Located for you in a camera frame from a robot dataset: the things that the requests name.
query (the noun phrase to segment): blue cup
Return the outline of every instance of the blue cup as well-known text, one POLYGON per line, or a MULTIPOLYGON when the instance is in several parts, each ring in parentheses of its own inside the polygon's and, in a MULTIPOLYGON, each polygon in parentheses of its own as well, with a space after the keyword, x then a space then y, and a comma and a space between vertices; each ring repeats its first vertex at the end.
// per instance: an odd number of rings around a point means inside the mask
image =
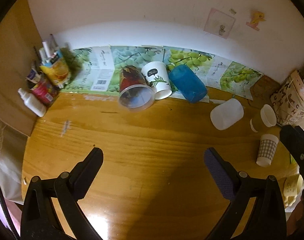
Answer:
POLYGON ((169 73, 169 79, 190 103, 200 101, 208 92, 203 82, 187 65, 175 67, 169 73))

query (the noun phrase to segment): small white cup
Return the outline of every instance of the small white cup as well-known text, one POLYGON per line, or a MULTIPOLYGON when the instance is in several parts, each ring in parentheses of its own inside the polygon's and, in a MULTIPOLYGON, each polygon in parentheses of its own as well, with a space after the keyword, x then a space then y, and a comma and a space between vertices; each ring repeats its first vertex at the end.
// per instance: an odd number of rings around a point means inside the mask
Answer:
POLYGON ((150 62, 141 69, 141 72, 149 85, 154 89, 155 99, 167 98, 172 94, 169 76, 163 62, 150 62))

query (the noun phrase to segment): grape poster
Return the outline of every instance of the grape poster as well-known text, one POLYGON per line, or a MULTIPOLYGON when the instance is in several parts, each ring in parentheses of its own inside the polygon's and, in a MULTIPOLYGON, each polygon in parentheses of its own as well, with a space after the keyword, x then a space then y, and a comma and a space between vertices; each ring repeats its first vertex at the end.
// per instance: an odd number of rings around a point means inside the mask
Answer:
MULTIPOLYGON (((176 47, 106 46, 62 52, 73 74, 62 92, 118 95, 122 68, 162 61, 168 72, 185 64, 206 86, 252 100, 250 88, 263 75, 218 55, 176 47)), ((171 88, 172 97, 182 98, 173 84, 171 88)))

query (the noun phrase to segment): wooden table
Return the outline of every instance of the wooden table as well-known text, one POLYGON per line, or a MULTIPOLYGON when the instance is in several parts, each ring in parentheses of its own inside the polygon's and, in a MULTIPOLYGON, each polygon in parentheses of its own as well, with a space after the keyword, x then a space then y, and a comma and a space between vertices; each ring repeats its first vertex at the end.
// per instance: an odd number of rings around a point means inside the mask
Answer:
MULTIPOLYGON (((215 89, 209 94, 223 100, 232 96, 215 89)), ((71 171, 96 146, 104 162, 78 203, 103 239, 204 239, 229 203, 204 164, 208 147, 251 177, 275 175, 281 187, 291 168, 282 143, 270 167, 255 163, 261 133, 253 133, 249 121, 259 110, 236 98, 245 107, 243 119, 218 131, 210 121, 213 103, 168 98, 133 114, 122 110, 116 97, 62 93, 28 139, 22 179, 71 171)), ((278 136, 279 131, 273 127, 269 133, 278 136)), ((23 196, 27 188, 22 184, 23 196)), ((66 233, 73 235, 54 203, 66 233)), ((252 205, 235 235, 242 232, 252 205)))

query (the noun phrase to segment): juice pouch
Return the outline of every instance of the juice pouch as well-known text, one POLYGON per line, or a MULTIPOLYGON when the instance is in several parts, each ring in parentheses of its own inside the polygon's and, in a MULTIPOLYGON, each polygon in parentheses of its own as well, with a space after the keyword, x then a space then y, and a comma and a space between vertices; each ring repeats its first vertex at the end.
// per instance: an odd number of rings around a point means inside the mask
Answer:
POLYGON ((59 88, 63 88, 63 85, 67 84, 71 78, 70 70, 60 50, 48 58, 40 68, 50 81, 59 88))

